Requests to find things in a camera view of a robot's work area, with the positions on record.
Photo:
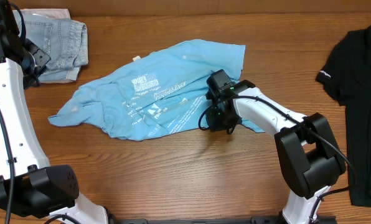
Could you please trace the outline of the light blue printed t-shirt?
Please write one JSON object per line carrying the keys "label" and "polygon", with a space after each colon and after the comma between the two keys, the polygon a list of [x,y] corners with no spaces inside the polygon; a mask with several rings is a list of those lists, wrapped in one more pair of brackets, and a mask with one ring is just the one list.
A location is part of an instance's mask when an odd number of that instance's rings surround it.
{"label": "light blue printed t-shirt", "polygon": [[208,77],[224,70],[238,82],[245,45],[194,39],[120,67],[86,83],[56,115],[54,126],[91,124],[111,138],[142,141],[205,126],[201,114]]}

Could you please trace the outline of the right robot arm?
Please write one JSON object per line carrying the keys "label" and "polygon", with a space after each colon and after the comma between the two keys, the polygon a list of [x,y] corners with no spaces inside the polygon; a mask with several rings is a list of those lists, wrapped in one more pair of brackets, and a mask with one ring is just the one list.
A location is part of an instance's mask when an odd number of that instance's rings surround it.
{"label": "right robot arm", "polygon": [[329,123],[323,115],[295,113],[271,100],[253,83],[244,80],[207,80],[207,99],[212,106],[203,112],[208,129],[232,134],[243,119],[255,123],[275,140],[281,173],[290,193],[277,217],[255,217],[252,223],[335,223],[317,210],[331,186],[346,171]]}

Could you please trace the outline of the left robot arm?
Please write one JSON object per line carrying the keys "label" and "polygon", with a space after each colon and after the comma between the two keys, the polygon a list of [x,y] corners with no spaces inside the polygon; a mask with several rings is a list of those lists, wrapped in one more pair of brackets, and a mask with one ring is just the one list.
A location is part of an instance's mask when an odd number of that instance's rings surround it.
{"label": "left robot arm", "polygon": [[26,38],[19,8],[0,1],[0,209],[47,223],[115,223],[84,196],[68,165],[52,166],[31,121],[24,92],[39,85],[50,56]]}

